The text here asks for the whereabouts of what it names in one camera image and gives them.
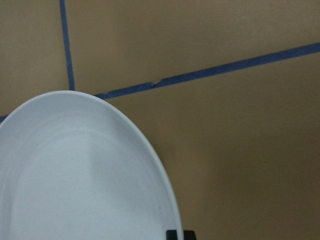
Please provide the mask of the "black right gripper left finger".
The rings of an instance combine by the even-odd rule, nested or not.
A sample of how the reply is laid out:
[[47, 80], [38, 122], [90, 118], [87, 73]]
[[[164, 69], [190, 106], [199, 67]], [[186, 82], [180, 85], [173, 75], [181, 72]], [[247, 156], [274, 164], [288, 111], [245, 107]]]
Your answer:
[[178, 240], [177, 231], [175, 229], [170, 229], [166, 231], [166, 240]]

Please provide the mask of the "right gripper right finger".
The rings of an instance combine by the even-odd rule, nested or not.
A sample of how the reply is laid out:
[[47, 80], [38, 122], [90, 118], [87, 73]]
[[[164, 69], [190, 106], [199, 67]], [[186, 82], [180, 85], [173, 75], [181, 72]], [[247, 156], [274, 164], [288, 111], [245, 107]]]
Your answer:
[[196, 240], [196, 233], [193, 230], [183, 231], [184, 240]]

